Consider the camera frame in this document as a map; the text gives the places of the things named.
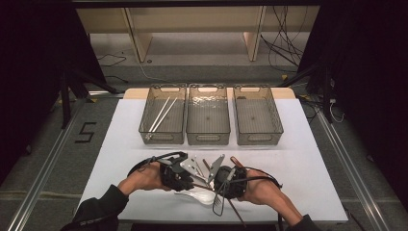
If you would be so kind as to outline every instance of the white object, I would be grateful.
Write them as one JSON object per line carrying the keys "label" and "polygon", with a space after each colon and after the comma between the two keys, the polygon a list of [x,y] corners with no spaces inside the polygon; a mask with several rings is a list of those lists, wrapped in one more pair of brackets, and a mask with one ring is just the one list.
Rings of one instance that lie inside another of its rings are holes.
{"label": "white object", "polygon": [[216,193],[212,191],[200,191],[200,192],[191,192],[191,191],[180,191],[175,192],[174,194],[182,194],[188,195],[196,200],[198,200],[201,204],[211,205],[214,203],[214,198],[216,198]]}

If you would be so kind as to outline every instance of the metal frame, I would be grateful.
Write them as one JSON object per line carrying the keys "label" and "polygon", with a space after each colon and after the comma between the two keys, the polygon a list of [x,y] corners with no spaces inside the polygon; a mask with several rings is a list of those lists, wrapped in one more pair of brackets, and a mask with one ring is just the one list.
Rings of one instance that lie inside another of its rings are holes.
{"label": "metal frame", "polygon": [[391,230],[369,188],[364,182],[360,171],[358,170],[357,166],[354,165],[353,161],[348,155],[348,152],[345,149],[333,124],[329,124],[329,122],[324,118],[324,115],[320,114],[319,111],[317,111],[317,113],[319,115],[320,123],[323,126],[331,144],[333,145],[337,157],[339,158],[348,180],[359,198],[359,201],[363,205],[373,229],[375,231]]}
{"label": "metal frame", "polygon": [[17,212],[15,212],[11,223],[9,224],[8,231],[19,231],[23,230],[31,212],[33,212],[34,206],[37,203],[38,197],[47,183],[48,177],[50,176],[54,165],[57,163],[58,158],[60,157],[61,152],[63,151],[66,140],[71,132],[75,119],[81,109],[85,105],[86,99],[79,99],[75,103],[73,109],[73,117],[67,123],[66,127],[58,135],[57,140],[54,143],[50,153],[48,154],[47,159],[45,160],[44,165],[42,165],[41,170],[33,183],[33,186],[28,191],[26,197],[21,202]]}

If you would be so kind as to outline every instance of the white table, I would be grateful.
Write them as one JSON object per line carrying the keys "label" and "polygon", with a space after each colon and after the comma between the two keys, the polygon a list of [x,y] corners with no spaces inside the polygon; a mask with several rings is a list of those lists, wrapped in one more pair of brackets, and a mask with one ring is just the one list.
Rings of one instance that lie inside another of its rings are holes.
{"label": "white table", "polygon": [[[223,165],[231,166],[235,156],[245,166],[256,167],[273,175],[282,191],[303,215],[314,221],[346,222],[341,201],[319,153],[307,119],[297,99],[276,99],[284,134],[276,146],[237,146],[233,105],[229,102],[231,119],[230,142],[226,146],[145,145],[139,134],[144,99],[122,99],[103,142],[99,156],[84,190],[81,202],[99,198],[111,184],[118,184],[138,162],[172,151],[185,151],[213,162],[225,154]],[[160,223],[240,223],[228,203],[222,217],[193,198],[164,191],[137,191],[130,196],[122,221]],[[246,223],[275,223],[277,214],[267,206],[233,200]]]}

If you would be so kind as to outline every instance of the transparent storage container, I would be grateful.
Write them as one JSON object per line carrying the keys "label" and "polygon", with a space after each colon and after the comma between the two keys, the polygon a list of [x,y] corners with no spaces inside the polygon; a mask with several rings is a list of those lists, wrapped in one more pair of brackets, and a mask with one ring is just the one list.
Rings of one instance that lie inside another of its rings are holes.
{"label": "transparent storage container", "polygon": [[152,85],[139,132],[145,144],[183,144],[186,85]]}
{"label": "transparent storage container", "polygon": [[224,85],[190,85],[186,132],[189,145],[228,144],[231,127]]}
{"label": "transparent storage container", "polygon": [[276,145],[282,123],[269,86],[234,86],[238,145]]}

